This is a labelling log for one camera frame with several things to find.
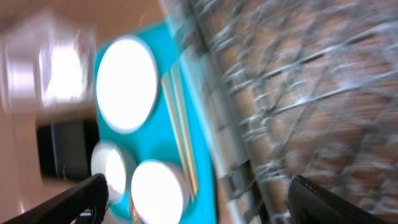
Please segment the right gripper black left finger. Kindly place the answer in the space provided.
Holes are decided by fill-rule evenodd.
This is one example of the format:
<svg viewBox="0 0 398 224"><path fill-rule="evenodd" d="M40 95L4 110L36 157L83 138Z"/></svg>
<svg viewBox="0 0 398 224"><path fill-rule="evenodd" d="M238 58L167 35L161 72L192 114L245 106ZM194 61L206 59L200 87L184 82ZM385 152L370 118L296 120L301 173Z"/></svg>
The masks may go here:
<svg viewBox="0 0 398 224"><path fill-rule="evenodd" d="M102 223L108 197L105 176L95 174L5 223Z"/></svg>

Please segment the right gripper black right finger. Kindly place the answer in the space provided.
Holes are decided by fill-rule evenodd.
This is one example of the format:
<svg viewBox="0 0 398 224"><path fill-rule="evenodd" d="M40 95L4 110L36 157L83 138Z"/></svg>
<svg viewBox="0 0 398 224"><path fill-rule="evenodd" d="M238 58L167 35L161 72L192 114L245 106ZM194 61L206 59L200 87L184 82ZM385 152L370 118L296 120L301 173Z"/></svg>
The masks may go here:
<svg viewBox="0 0 398 224"><path fill-rule="evenodd" d="M387 224L301 175L292 177L287 205L294 224Z"/></svg>

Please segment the bowl with rice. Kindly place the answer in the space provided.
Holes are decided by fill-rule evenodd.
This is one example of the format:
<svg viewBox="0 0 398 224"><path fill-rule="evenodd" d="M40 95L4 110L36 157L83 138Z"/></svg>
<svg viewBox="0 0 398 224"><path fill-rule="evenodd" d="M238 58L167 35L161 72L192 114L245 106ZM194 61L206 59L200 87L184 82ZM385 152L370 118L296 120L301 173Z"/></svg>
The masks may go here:
<svg viewBox="0 0 398 224"><path fill-rule="evenodd" d="M91 174L105 176L111 203L119 203L130 191L136 167L131 152L111 141L99 141L93 149Z"/></svg>

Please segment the white napkin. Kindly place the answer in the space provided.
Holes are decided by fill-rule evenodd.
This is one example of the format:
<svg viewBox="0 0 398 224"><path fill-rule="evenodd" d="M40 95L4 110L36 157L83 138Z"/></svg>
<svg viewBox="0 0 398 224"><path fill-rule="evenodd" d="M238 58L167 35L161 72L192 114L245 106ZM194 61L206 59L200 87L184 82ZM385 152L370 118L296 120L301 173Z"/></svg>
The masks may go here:
<svg viewBox="0 0 398 224"><path fill-rule="evenodd" d="M41 102L45 108L86 98L88 71L84 60L72 41L52 43L40 51Z"/></svg>

